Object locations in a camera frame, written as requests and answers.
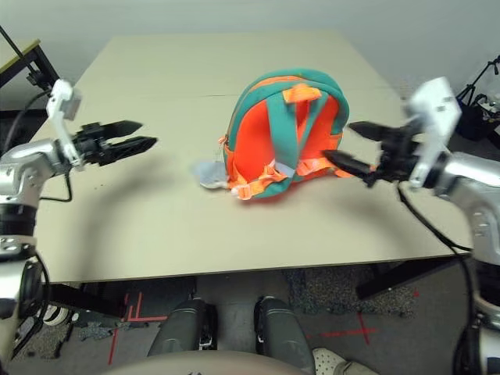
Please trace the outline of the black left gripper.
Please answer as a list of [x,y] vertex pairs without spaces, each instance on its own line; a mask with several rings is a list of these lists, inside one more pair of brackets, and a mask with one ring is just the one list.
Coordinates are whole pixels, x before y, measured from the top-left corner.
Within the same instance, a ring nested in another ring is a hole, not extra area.
[[83,125],[74,137],[76,150],[86,163],[109,165],[113,157],[131,157],[152,148],[158,141],[156,137],[138,136],[110,145],[109,139],[122,138],[133,134],[142,124],[131,120],[121,120],[101,125],[89,123]]

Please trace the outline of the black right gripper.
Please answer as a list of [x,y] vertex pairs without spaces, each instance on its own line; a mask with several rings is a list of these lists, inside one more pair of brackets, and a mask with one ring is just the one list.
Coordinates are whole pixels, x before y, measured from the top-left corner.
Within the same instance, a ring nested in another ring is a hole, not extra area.
[[381,155],[375,170],[370,172],[369,164],[342,151],[324,151],[323,155],[329,162],[343,172],[365,177],[368,188],[379,180],[392,183],[409,179],[418,159],[415,151],[420,143],[413,138],[421,133],[420,125],[392,128],[370,121],[356,121],[348,127],[363,138],[380,142]]

